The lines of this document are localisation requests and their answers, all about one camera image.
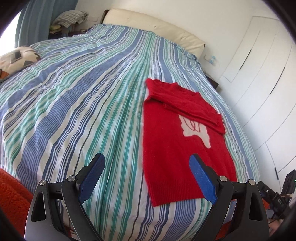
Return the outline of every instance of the striped bedsheet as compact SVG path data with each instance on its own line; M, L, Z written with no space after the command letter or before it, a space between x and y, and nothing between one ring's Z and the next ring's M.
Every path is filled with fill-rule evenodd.
M151 205L142 169L147 78L199 91L223 116L238 181L259 180L242 128L180 46L148 31L95 25L32 47L41 61L0 86L0 167L34 192L41 179L63 181L103 153L106 167L84 208L104 240L189 240L211 208L205 199Z

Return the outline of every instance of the headboard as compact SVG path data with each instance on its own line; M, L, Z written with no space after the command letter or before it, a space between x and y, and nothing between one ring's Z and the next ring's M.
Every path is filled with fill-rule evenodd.
M200 57L205 47L205 42L184 29L139 12L115 8L105 10L101 23L124 25L132 28L152 31L155 34L182 46L185 50L194 54L197 58Z

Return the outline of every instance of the orange blanket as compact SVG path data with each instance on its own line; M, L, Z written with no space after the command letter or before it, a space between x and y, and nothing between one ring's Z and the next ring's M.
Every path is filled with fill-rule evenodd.
M0 169L0 208L22 236L32 198L33 195L18 180Z

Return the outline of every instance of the white graphic on sweater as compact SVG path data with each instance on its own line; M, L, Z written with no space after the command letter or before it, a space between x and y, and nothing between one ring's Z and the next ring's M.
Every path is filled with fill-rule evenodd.
M207 128L205 125L189 120L181 115L179 115L179 118L181 120L181 127L185 137L197 135L202 139L206 148L211 148L210 136L207 133Z

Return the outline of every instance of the metal screw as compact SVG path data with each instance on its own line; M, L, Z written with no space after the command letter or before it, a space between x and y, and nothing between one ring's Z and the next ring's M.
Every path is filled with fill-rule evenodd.
M250 179L250 180L249 180L249 184L251 184L251 185L255 185L256 182L255 182L253 179Z
M67 178L67 180L68 180L69 182L72 182L72 181L75 180L75 176L69 176L69 177Z
M225 176L220 176L219 179L220 179L222 182L226 182L226 181L227 181L227 177L225 177Z
M39 185L40 185L40 186L43 186L45 183L46 183L46 180L41 180L41 181L39 182Z

